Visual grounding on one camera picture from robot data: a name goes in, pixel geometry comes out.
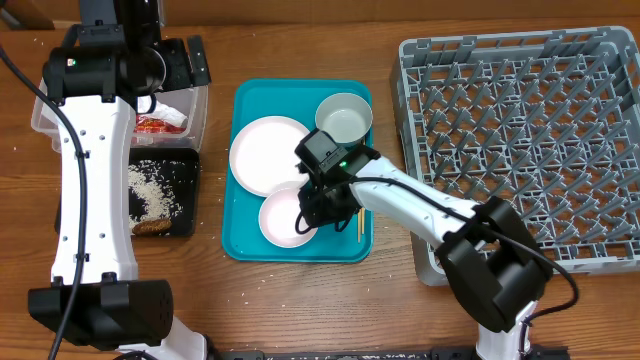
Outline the white napkin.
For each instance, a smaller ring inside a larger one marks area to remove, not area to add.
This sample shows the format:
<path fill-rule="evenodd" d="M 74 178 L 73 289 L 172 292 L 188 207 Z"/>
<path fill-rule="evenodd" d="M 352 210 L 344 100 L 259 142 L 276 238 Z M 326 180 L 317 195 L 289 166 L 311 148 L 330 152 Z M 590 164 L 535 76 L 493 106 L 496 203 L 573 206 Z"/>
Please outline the white napkin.
<path fill-rule="evenodd" d="M 151 96 L 139 97 L 137 99 L 137 115 L 153 117 L 164 120 L 172 125 L 182 127 L 187 120 L 187 116 L 174 107 L 165 105 Z"/>

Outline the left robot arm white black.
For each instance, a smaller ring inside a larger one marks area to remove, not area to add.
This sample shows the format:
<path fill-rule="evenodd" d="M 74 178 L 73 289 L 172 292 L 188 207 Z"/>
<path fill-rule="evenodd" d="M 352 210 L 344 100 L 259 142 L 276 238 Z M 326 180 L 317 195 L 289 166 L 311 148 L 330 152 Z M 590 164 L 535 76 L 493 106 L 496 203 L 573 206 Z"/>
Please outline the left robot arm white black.
<path fill-rule="evenodd" d="M 51 51 L 43 80 L 37 96 L 60 137 L 60 228 L 30 315 L 57 342 L 127 359 L 213 358 L 210 339 L 176 318 L 169 283 L 139 278 L 128 228 L 137 101 L 208 84 L 201 37 L 162 39 L 156 23 L 80 25 Z"/>

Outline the brown food scrap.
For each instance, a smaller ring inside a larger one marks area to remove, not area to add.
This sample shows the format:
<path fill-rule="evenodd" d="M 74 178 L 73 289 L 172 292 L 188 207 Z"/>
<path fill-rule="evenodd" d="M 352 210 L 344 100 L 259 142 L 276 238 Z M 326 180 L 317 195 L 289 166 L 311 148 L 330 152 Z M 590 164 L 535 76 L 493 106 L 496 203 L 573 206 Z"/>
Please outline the brown food scrap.
<path fill-rule="evenodd" d="M 152 236 L 168 231 L 172 226 L 169 218 L 146 220 L 138 223 L 132 228 L 132 233 L 136 236 Z"/>

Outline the grey bowl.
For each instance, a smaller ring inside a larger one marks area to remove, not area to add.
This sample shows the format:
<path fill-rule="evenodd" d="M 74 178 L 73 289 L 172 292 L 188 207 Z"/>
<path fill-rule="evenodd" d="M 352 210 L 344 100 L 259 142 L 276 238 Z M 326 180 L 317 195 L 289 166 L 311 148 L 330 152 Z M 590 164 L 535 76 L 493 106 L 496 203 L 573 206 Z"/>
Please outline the grey bowl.
<path fill-rule="evenodd" d="M 336 93 L 325 98 L 318 106 L 315 124 L 338 144 L 353 146 L 360 143 L 373 123 L 369 103 L 352 93 Z"/>

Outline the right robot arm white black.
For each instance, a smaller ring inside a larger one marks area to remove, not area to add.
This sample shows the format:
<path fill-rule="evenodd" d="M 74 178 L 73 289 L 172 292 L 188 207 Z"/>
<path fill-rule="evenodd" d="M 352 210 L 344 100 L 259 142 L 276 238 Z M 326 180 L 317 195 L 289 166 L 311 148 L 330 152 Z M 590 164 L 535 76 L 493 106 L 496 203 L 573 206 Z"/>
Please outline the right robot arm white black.
<path fill-rule="evenodd" d="M 481 359 L 524 359 L 528 324 L 553 269 L 509 202 L 476 203 L 444 194 L 359 145 L 300 144 L 298 219 L 338 224 L 360 209 L 381 213 L 429 244 L 456 300 L 478 323 Z"/>

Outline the white rice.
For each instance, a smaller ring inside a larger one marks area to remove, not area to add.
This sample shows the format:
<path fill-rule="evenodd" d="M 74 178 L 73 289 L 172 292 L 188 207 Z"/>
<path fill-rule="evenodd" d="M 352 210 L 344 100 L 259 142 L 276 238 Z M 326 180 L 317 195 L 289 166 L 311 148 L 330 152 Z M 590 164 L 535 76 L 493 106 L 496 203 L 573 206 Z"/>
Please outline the white rice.
<path fill-rule="evenodd" d="M 129 228 L 146 220 L 175 218 L 182 212 L 176 196 L 169 185 L 169 178 L 161 174 L 161 163 L 142 160 L 128 166 L 128 186 L 130 194 L 141 206 L 131 210 Z"/>

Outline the small white plate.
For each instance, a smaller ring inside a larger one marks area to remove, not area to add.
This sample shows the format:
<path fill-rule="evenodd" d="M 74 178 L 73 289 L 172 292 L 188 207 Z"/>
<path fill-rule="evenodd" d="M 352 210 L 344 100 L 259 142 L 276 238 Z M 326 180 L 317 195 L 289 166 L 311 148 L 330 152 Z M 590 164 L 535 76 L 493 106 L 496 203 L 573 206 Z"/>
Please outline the small white plate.
<path fill-rule="evenodd" d="M 317 232 L 317 228 L 310 228 L 303 218 L 298 219 L 300 214 L 298 190 L 279 190 L 269 195 L 261 205 L 258 216 L 260 230 L 277 247 L 300 247 L 309 242 Z"/>

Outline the red snack wrapper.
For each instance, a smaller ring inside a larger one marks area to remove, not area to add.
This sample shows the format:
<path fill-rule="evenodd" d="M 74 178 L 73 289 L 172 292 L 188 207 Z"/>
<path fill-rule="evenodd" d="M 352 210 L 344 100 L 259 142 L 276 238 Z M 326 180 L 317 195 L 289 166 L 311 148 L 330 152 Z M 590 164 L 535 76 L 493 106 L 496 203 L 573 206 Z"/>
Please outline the red snack wrapper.
<path fill-rule="evenodd" d="M 137 117 L 134 130 L 135 133 L 143 134 L 180 134 L 184 131 L 184 127 L 178 127 L 164 120 L 142 115 Z"/>

